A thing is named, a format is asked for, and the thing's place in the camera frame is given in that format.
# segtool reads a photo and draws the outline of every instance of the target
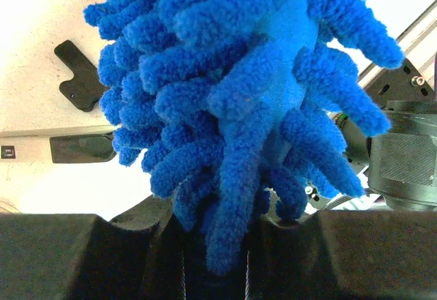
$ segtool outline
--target blue chenille mitt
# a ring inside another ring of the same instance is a hole
[[[386,68],[404,60],[364,0],[107,0],[85,19],[115,40],[98,72],[110,87],[100,106],[120,125],[120,163],[147,148],[152,192],[173,198],[186,231],[200,203],[218,199],[203,229],[212,272],[233,268],[250,223],[268,210],[266,189],[287,220],[303,214],[309,181],[327,197],[363,194],[325,110],[370,137],[390,123],[357,85],[355,63],[326,43]]]

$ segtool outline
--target blue microfiber duster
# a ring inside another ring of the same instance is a hole
[[[360,196],[346,143],[325,110],[347,114],[368,136],[389,130],[357,85],[358,70],[326,43],[360,49],[379,66],[404,56],[363,0],[108,0],[85,10],[102,38],[100,101],[120,163],[142,159],[152,192],[206,235],[217,275],[236,265],[251,222],[280,198],[299,218],[308,182],[324,196]],[[207,198],[215,202],[198,213]]]

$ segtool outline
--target white surface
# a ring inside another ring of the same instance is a hole
[[[48,128],[102,126],[98,109],[83,113],[59,92],[72,73],[53,49],[71,40],[95,65],[105,42],[87,26],[83,8],[104,0],[0,0],[0,133]],[[397,37],[434,0],[370,0],[368,6]],[[348,51],[363,70],[368,61]],[[0,139],[10,145],[11,139]],[[53,165],[47,140],[16,140],[27,162],[0,162],[0,197],[25,213],[98,213],[106,219],[150,194],[139,163],[124,168],[117,159],[91,165]]]

